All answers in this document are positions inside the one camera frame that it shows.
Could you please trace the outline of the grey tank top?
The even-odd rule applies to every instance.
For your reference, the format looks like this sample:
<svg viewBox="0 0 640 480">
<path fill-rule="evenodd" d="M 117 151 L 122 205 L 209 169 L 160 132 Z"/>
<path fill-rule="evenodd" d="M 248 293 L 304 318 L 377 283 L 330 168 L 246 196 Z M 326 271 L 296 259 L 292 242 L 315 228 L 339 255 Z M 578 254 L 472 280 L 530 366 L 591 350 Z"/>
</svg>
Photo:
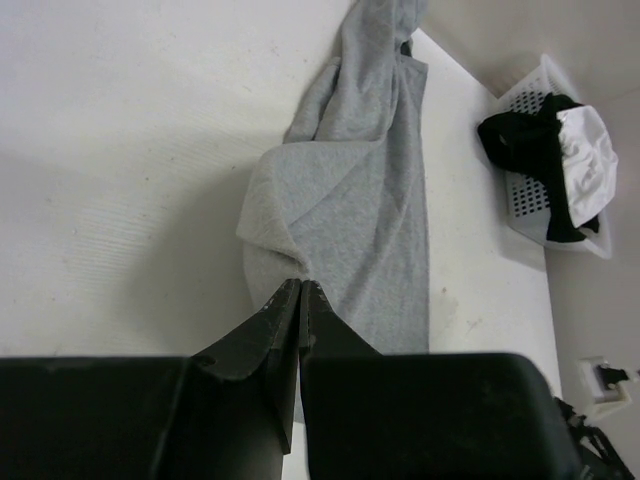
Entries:
<svg viewBox="0 0 640 480">
<path fill-rule="evenodd" d="M 421 112 L 428 67 L 411 53 L 422 1 L 360 1 L 341 52 L 256 164 L 237 234 L 252 302 L 288 279 L 320 284 L 386 354 L 429 347 Z"/>
</svg>

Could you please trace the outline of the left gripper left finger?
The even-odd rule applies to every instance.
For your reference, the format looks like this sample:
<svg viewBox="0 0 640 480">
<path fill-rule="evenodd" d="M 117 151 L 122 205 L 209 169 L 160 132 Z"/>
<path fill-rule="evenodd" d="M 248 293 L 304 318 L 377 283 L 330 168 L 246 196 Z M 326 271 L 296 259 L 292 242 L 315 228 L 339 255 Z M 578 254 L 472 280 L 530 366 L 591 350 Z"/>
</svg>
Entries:
<svg viewBox="0 0 640 480">
<path fill-rule="evenodd" d="M 212 412 L 227 433 L 248 427 L 281 455 L 291 452 L 298 362 L 300 282 L 285 281 L 267 303 L 221 339 L 192 357 L 221 391 Z"/>
</svg>

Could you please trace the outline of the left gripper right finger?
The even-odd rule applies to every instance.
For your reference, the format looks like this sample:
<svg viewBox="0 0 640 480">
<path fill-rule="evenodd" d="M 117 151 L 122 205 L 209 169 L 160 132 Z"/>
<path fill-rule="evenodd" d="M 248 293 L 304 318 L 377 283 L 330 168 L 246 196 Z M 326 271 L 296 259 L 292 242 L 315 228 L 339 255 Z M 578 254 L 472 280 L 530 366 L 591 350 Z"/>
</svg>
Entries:
<svg viewBox="0 0 640 480">
<path fill-rule="evenodd" d="M 304 281 L 299 325 L 300 364 L 337 362 L 352 364 L 382 358 L 333 309 L 316 281 Z"/>
</svg>

